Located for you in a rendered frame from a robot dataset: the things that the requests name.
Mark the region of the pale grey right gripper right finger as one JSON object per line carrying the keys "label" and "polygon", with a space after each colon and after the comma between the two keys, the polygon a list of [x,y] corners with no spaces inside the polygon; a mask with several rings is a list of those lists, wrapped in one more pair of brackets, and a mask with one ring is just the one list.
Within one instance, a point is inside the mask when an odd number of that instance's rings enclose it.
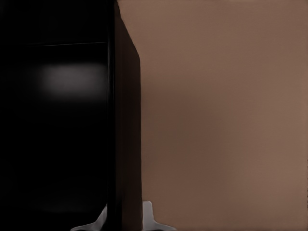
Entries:
{"label": "pale grey right gripper right finger", "polygon": [[143,201],[142,211],[143,211],[143,217],[142,217],[143,231],[176,231],[176,228],[174,227],[171,227],[166,224],[161,224],[155,221],[152,202]]}

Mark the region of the black storage box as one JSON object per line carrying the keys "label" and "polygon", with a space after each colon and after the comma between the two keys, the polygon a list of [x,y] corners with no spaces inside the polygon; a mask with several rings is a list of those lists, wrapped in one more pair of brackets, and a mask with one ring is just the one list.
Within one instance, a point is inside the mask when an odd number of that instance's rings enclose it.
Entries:
{"label": "black storage box", "polygon": [[0,231],[142,231],[141,65],[118,0],[0,0]]}

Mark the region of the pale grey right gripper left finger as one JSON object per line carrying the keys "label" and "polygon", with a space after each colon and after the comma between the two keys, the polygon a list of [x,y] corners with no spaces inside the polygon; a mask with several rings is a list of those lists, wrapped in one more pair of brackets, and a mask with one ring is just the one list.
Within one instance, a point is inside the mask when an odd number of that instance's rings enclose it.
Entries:
{"label": "pale grey right gripper left finger", "polygon": [[93,223],[74,227],[71,231],[101,231],[107,221],[107,208],[108,206],[106,205]]}

